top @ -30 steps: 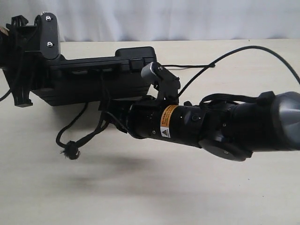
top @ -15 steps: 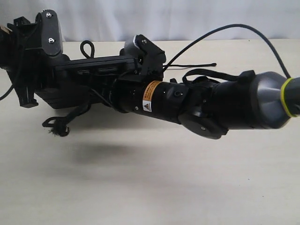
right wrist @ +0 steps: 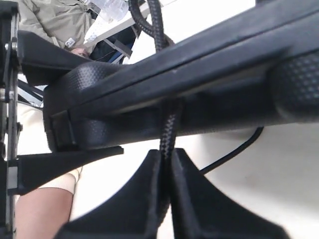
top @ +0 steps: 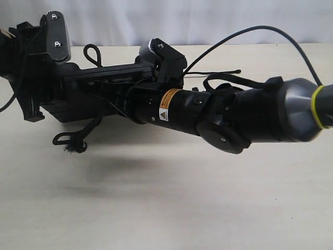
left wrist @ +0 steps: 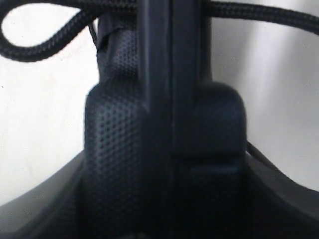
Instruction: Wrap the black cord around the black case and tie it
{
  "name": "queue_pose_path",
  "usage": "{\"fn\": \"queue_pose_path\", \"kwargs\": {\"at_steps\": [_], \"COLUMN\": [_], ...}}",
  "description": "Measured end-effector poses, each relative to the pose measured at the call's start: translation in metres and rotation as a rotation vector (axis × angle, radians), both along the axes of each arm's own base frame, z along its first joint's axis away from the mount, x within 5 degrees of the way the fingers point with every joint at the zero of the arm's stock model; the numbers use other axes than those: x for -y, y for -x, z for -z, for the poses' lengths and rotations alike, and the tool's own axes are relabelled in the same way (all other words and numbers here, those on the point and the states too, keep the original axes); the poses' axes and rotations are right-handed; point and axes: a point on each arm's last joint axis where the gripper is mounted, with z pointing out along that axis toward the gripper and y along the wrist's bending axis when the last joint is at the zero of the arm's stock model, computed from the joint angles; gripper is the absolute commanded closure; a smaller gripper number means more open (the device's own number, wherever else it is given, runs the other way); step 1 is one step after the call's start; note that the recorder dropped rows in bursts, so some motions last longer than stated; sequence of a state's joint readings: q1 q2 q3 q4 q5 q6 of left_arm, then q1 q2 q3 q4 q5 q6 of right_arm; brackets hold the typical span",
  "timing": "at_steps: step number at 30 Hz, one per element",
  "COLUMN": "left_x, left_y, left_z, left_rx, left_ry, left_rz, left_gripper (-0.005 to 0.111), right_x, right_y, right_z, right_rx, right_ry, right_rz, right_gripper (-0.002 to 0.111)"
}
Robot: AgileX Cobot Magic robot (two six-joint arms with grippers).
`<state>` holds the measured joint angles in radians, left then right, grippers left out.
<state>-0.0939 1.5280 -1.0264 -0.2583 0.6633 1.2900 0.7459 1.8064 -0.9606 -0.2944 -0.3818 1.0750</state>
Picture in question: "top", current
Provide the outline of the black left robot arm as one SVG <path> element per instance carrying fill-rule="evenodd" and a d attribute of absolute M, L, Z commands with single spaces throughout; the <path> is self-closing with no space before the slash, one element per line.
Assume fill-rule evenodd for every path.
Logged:
<path fill-rule="evenodd" d="M 17 100 L 25 121 L 38 122 L 46 110 L 60 122 L 81 120 L 79 94 L 64 82 L 66 73 L 78 69 L 70 63 L 67 25 L 63 19 L 43 16 L 39 25 L 29 22 L 1 31 L 1 77 Z"/>

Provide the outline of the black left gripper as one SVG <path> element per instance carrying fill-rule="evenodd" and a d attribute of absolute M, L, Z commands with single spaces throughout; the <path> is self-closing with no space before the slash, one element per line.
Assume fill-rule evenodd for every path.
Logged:
<path fill-rule="evenodd" d="M 38 122 L 45 119 L 40 104 L 63 104 L 68 101 L 60 79 L 60 68 L 46 54 L 46 21 L 36 26 L 23 22 L 8 29 L 7 80 L 12 88 L 8 104 L 17 100 L 23 119 Z"/>

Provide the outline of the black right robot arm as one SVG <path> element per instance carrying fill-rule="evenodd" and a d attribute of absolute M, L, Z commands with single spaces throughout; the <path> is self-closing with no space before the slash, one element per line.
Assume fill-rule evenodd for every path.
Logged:
<path fill-rule="evenodd" d="M 201 137 L 239 154 L 252 143 L 309 142 L 332 127 L 332 86 L 281 77 L 243 90 L 229 81 L 204 91 L 138 85 L 125 110 L 137 123 Z"/>

